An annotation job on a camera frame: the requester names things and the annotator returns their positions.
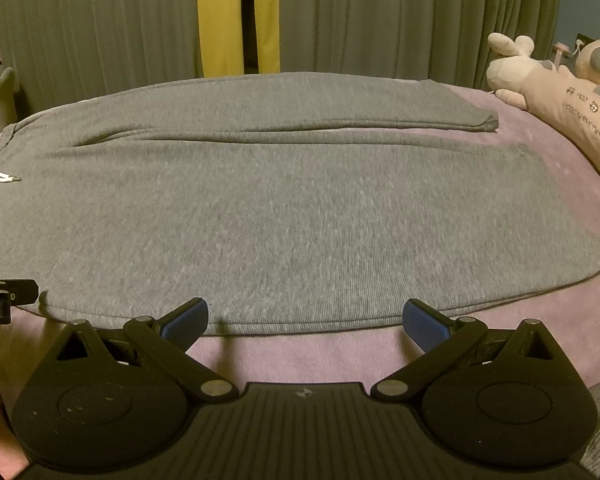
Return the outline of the pink bed blanket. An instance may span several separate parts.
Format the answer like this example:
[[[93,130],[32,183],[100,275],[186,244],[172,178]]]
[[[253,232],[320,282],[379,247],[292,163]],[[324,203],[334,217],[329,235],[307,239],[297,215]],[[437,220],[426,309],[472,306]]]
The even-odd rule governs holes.
[[[480,145],[523,145],[600,239],[600,177],[573,145],[490,93]],[[396,324],[283,334],[211,331],[186,351],[238,397],[196,402],[143,366],[123,325],[58,320],[38,300],[0,324],[0,477],[7,479],[596,479],[600,388],[559,335],[551,304],[591,309],[600,273],[472,316],[488,332],[406,401],[370,389],[424,352]]]

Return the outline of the green curtain left panel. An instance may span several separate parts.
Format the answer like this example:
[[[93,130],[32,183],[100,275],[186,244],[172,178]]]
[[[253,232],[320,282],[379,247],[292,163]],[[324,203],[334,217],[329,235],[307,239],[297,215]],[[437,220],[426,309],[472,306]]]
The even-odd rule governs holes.
[[[20,116],[202,74],[197,0],[0,0]]]

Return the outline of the green curtain panel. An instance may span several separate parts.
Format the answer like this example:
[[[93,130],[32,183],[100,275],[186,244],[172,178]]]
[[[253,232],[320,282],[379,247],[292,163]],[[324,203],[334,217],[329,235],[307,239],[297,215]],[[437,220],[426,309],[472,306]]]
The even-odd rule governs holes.
[[[285,72],[432,79],[486,88],[491,32],[550,53],[559,0],[279,0]]]
[[[197,0],[0,0],[20,116],[202,74]]]

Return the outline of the green curtain right panel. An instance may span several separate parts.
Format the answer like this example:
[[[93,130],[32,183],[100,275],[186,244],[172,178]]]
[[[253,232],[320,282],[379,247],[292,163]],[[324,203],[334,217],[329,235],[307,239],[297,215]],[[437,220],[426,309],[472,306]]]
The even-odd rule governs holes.
[[[491,32],[550,53],[559,0],[279,0],[285,72],[432,79],[486,88]]]

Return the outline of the yellow curtain strip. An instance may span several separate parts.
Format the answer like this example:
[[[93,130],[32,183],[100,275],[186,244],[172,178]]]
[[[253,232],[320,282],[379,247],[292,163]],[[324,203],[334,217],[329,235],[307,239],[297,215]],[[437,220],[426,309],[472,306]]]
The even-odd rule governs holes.
[[[259,72],[282,69],[279,0],[254,0]],[[202,72],[207,78],[245,73],[242,50],[242,0],[197,0]]]

